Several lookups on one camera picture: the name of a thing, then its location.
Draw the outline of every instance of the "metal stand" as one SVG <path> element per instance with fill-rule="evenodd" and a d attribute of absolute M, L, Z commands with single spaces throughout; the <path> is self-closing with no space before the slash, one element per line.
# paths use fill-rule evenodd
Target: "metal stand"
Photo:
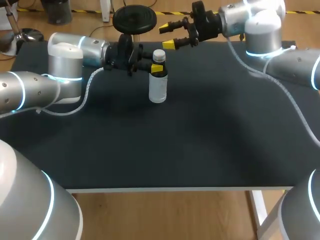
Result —
<path fill-rule="evenodd" d="M 16 56 L 23 43 L 41 42 L 45 39 L 44 35 L 38 30 L 32 28 L 19 29 L 10 7 L 5 6 L 4 8 L 6 10 L 6 15 L 11 25 L 12 32 L 4 35 L 0 39 L 0 43 L 4 45 L 2 46 L 2 54 Z"/>

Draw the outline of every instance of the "white cable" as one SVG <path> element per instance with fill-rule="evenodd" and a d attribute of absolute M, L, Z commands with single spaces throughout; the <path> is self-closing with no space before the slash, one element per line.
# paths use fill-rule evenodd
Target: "white cable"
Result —
<path fill-rule="evenodd" d="M 320 141 L 317 139 L 317 137 L 315 136 L 315 134 L 312 132 L 305 116 L 303 115 L 303 113 L 301 112 L 298 104 L 296 103 L 295 99 L 292 97 L 292 95 L 290 94 L 290 92 L 286 89 L 285 86 L 282 85 L 281 82 L 279 82 L 279 80 L 277 80 L 276 78 L 274 78 L 273 76 L 270 76 L 266 73 L 263 73 L 262 71 L 259 71 L 259 70 L 256 70 L 250 66 L 248 66 L 247 64 L 245 64 L 241 58 L 238 56 L 238 54 L 236 53 L 236 50 L 234 49 L 234 47 L 232 46 L 232 43 L 230 41 L 230 39 L 227 37 L 226 38 L 227 40 L 227 43 L 229 45 L 229 48 L 233 54 L 233 56 L 235 57 L 235 59 L 237 59 L 237 61 L 243 66 L 245 67 L 247 70 L 253 72 L 253 73 L 256 73 L 256 74 L 260 74 L 262 75 L 263 77 L 265 77 L 266 79 L 270 80 L 271 82 L 275 83 L 276 85 L 278 85 L 281 90 L 285 93 L 285 95 L 289 98 L 290 102 L 292 103 L 292 105 L 294 106 L 296 112 L 298 113 L 301 121 L 302 121 L 302 124 L 304 125 L 307 133 L 309 134 L 309 136 L 311 137 L 311 139 L 313 140 L 313 142 L 320 148 Z"/>
<path fill-rule="evenodd" d="M 60 113 L 60 112 L 53 112 L 53 111 L 47 110 L 47 109 L 45 109 L 45 108 L 41 108 L 41 109 L 37 109 L 36 112 L 37 112 L 37 113 L 40 113 L 40 112 L 42 111 L 42 112 L 45 112 L 46 114 L 50 114 L 50 115 L 54 115 L 54 116 L 60 116 L 60 117 L 62 117 L 62 116 L 68 116 L 68 115 L 72 115 L 72 114 L 77 113 L 78 111 L 80 111 L 80 110 L 85 106 L 85 104 L 86 104 L 86 102 L 87 102 L 88 95 L 89 95 L 90 85 L 91 85 L 91 82 L 92 82 L 92 80 L 94 79 L 95 75 L 96 75 L 97 73 L 103 71 L 103 70 L 104 70 L 104 68 L 101 67 L 101 68 L 95 70 L 95 71 L 91 74 L 91 76 L 90 76 L 90 78 L 89 78 L 89 80 L 88 80 L 88 83 L 86 84 L 85 94 L 84 94 L 83 101 L 82 101 L 81 105 L 80 105 L 77 109 L 75 109 L 75 110 L 73 110 L 73 111 L 70 111 L 70 112 L 62 112 L 62 113 Z"/>
<path fill-rule="evenodd" d="M 296 46 L 292 45 L 291 47 L 289 48 L 286 48 L 286 49 L 283 49 L 282 52 L 280 54 L 283 54 L 284 52 L 288 51 L 288 50 L 296 50 Z M 279 56 L 279 55 L 273 55 L 273 56 L 270 56 L 268 61 L 266 61 L 265 65 L 264 65 L 264 68 L 263 68 L 263 73 L 266 74 L 266 71 L 267 71 L 267 68 L 268 68 L 268 65 L 270 63 L 270 61 L 276 57 L 276 56 Z"/>

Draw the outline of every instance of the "white table leg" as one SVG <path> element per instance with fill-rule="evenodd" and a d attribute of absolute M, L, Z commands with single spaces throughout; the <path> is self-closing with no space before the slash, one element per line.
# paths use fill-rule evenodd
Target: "white table leg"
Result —
<path fill-rule="evenodd" d="M 249 191 L 249 193 L 254 213 L 255 224 L 256 227 L 259 228 L 268 216 L 264 196 L 261 190 L 252 190 Z"/>
<path fill-rule="evenodd" d="M 109 22 L 112 0 L 100 0 L 102 21 Z"/>
<path fill-rule="evenodd" d="M 269 240 L 279 229 L 278 211 L 282 199 L 282 197 L 279 199 L 267 218 L 257 227 L 258 240 Z"/>

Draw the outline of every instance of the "white bottle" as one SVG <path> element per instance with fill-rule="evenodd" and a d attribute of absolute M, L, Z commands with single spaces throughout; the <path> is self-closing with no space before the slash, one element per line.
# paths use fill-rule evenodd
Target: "white bottle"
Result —
<path fill-rule="evenodd" d="M 166 100 L 167 82 L 166 53 L 157 49 L 153 52 L 153 64 L 149 74 L 149 99 L 151 102 L 160 104 Z"/>

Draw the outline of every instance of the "black table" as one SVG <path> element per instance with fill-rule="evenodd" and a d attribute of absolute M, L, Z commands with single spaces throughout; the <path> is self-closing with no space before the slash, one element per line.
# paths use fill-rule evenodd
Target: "black table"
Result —
<path fill-rule="evenodd" d="M 234 46 L 243 57 L 243 43 Z M 168 51 L 167 67 L 164 103 L 149 101 L 147 73 L 106 71 L 81 112 L 10 116 L 1 120 L 0 139 L 71 190 L 289 187 L 320 166 L 320 149 L 287 97 L 250 76 L 226 43 Z M 83 90 L 94 70 L 83 68 Z M 47 43 L 24 44 L 12 71 L 47 73 Z M 319 94 L 284 84 L 320 137 Z"/>

